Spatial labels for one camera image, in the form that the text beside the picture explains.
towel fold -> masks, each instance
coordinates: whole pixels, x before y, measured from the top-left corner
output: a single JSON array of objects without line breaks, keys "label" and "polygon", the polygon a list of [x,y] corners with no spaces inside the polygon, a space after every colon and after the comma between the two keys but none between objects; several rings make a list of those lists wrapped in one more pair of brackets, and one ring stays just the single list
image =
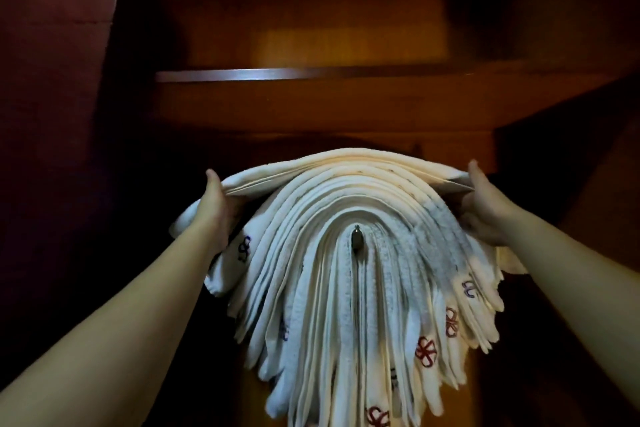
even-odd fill
[{"label": "towel fold", "polygon": [[205,278],[214,295],[233,290],[236,340],[250,334],[246,366],[275,383],[270,416],[383,427],[418,426],[427,406],[443,413],[441,383],[464,384],[468,348],[498,341],[499,266],[522,271],[513,253],[466,235],[444,204],[444,194],[470,189],[466,177],[391,152],[338,149],[223,181],[228,195],[271,193]]}]

metal hook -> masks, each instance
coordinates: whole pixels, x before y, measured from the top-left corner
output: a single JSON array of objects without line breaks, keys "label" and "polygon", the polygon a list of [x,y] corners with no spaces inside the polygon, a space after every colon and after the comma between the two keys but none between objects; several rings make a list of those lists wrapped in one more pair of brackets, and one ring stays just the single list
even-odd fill
[{"label": "metal hook", "polygon": [[351,232],[351,248],[357,254],[364,247],[364,235],[358,225]]}]

left arm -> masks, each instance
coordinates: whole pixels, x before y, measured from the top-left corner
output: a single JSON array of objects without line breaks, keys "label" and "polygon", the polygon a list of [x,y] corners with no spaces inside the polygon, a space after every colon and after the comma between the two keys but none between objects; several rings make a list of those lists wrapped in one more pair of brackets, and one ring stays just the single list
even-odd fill
[{"label": "left arm", "polygon": [[228,239],[220,180],[207,171],[194,221],[147,269],[52,346],[0,394],[21,426],[139,426]]}]

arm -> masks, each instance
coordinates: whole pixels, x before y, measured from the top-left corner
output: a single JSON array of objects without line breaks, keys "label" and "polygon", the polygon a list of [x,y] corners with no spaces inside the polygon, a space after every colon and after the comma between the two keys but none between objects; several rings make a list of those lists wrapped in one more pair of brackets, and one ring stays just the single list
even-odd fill
[{"label": "arm", "polygon": [[516,206],[469,164],[475,191],[463,226],[508,245],[622,393],[640,408],[640,274],[573,240]]},{"label": "arm", "polygon": [[220,180],[193,223],[116,296],[0,394],[0,418],[21,426],[139,426],[164,380],[213,256],[228,239]]}]

right arm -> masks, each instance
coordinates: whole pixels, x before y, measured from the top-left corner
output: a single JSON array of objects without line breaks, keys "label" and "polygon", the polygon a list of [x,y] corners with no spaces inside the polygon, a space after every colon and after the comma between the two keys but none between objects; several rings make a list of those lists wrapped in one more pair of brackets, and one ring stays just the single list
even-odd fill
[{"label": "right arm", "polygon": [[604,372],[640,408],[640,274],[603,257],[516,206],[469,164],[463,198],[469,232],[507,245]]}]

